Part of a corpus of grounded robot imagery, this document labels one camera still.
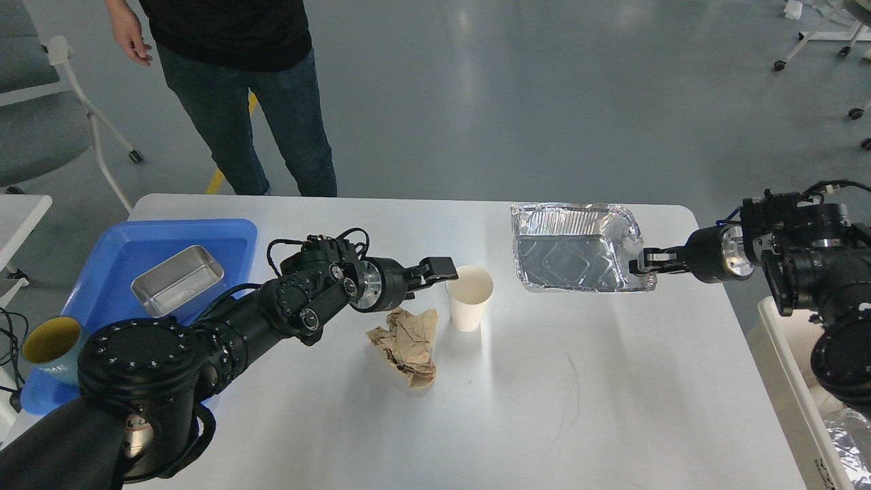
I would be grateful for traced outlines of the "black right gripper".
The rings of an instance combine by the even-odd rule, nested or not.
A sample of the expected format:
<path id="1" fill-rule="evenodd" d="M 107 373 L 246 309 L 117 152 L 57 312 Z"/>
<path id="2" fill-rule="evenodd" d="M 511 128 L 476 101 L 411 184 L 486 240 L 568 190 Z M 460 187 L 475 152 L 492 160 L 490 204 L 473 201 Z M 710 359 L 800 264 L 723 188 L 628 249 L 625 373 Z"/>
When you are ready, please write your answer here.
<path id="1" fill-rule="evenodd" d="M 680 254 L 684 249 L 684 259 Z M 744 251 L 740 225 L 706 227 L 692 233 L 684 247 L 642 248 L 629 261 L 629 273 L 636 276 L 690 272 L 700 282 L 746 281 L 756 266 Z"/>

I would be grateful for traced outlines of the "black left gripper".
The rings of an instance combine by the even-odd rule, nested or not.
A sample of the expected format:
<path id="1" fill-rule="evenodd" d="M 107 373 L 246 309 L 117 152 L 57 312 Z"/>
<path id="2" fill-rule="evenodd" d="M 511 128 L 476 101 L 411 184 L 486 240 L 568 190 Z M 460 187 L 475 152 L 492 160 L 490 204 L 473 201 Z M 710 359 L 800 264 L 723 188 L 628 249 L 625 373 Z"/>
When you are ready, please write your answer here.
<path id="1" fill-rule="evenodd" d="M 363 313 L 395 309 L 416 298 L 416 287 L 459 278 L 451 257 L 424 257 L 411 269 L 392 259 L 370 257 L 361 261 L 361 267 L 357 281 L 361 294 L 350 306 Z"/>

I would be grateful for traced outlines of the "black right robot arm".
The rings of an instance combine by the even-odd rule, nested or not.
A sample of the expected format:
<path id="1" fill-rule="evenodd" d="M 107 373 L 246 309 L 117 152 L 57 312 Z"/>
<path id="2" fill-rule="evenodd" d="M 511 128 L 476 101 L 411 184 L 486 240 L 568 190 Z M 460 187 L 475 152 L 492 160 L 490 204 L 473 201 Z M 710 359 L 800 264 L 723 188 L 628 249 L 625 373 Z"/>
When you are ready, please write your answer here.
<path id="1" fill-rule="evenodd" d="M 870 238 L 827 196 L 855 180 L 822 180 L 800 192 L 746 198 L 677 247 L 645 248 L 629 272 L 689 273 L 700 282 L 746 281 L 762 271 L 781 316 L 811 312 L 822 326 L 810 354 L 819 385 L 863 416 L 870 412 Z"/>

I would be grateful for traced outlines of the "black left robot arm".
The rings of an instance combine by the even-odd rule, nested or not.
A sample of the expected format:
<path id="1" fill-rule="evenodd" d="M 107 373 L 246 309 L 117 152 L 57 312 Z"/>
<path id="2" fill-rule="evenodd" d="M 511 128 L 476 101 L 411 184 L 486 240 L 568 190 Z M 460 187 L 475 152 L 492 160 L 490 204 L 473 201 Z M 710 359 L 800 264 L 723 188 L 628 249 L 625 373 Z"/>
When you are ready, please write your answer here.
<path id="1" fill-rule="evenodd" d="M 449 257 L 413 267 L 371 257 L 369 242 L 309 235 L 273 279 L 219 295 L 193 320 L 132 318 L 90 335 L 78 354 L 74 400 L 2 450 L 3 489 L 121 489 L 170 478 L 214 438 L 206 408 L 284 339 L 311 346 L 346 307 L 389 311 L 417 291 L 455 281 Z"/>

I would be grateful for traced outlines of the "person's right hand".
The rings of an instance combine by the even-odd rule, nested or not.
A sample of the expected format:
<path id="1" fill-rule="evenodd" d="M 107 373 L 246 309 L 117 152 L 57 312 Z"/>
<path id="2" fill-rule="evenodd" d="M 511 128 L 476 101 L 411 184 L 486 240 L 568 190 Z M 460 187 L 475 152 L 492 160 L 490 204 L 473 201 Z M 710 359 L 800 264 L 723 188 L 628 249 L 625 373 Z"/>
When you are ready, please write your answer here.
<path id="1" fill-rule="evenodd" d="M 152 47 L 144 41 L 139 16 L 127 1 L 105 1 L 111 22 L 112 34 L 122 53 L 134 63 L 150 66 L 153 57 Z"/>

